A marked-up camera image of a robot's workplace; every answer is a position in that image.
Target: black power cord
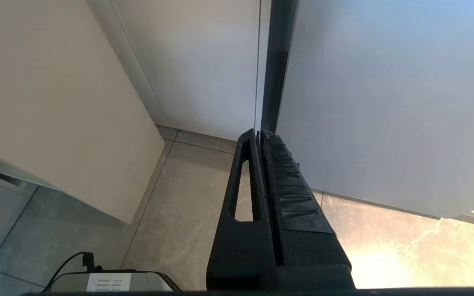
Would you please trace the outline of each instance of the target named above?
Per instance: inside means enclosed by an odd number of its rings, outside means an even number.
[[[74,257],[76,257],[78,255],[83,255],[83,257],[82,257],[83,266],[87,267],[87,272],[94,272],[94,270],[95,270],[95,268],[94,268],[94,254],[92,254],[91,252],[78,252],[78,253],[70,256],[65,262],[62,263],[62,265],[58,268],[58,270],[56,270],[56,272],[52,276],[51,280],[49,281],[49,283],[47,283],[47,286],[45,286],[45,289],[43,289],[42,292],[46,292],[46,291],[51,290],[51,286],[54,283],[54,280],[56,279],[56,276],[58,275],[58,273],[60,273],[62,268],[69,261],[71,261]]]

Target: white label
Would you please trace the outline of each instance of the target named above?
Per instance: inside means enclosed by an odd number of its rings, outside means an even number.
[[[126,292],[130,283],[130,273],[91,273],[87,292]]]

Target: dark vertical frame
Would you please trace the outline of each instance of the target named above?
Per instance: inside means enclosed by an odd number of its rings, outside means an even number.
[[[275,133],[297,0],[272,0],[261,128]]]

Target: marble tile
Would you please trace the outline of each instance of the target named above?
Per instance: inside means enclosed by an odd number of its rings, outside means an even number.
[[[122,268],[161,271],[184,290],[204,290],[232,159],[175,142]],[[249,180],[241,182],[246,200]]]
[[[177,133],[175,141],[232,154],[235,153],[237,144],[235,141],[182,130]]]
[[[39,188],[0,248],[0,272],[46,285],[60,264],[80,251],[93,252],[103,268],[120,268],[172,143],[165,140],[131,224],[59,191]],[[81,270],[81,258],[75,258],[63,272]]]
[[[18,296],[26,292],[41,292],[41,290],[43,287],[0,273],[0,296]]]
[[[164,125],[156,125],[156,129],[160,132],[160,135],[166,140],[175,140],[175,136],[177,135],[177,129],[173,129],[169,126]]]
[[[252,189],[250,188],[250,175],[243,170],[237,195],[237,207],[235,209],[237,221],[253,221],[252,214]]]
[[[474,224],[323,196],[357,288],[474,285]]]

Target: white cabinet door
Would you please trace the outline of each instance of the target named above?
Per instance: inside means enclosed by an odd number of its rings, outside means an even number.
[[[278,133],[316,189],[474,210],[474,0],[299,2]]]
[[[0,1],[0,159],[130,223],[163,140],[86,2]]]
[[[230,140],[254,127],[259,0],[112,3],[171,127]]]
[[[120,60],[126,74],[133,83],[133,87],[137,90],[153,122],[155,124],[169,126],[166,116],[155,97],[155,93],[145,76],[144,70],[138,62],[137,55],[128,37],[124,33],[124,28],[122,28],[122,24],[116,16],[111,2],[104,0],[87,0],[87,4],[94,13],[98,24],[100,24],[111,47],[113,47],[118,60]]]

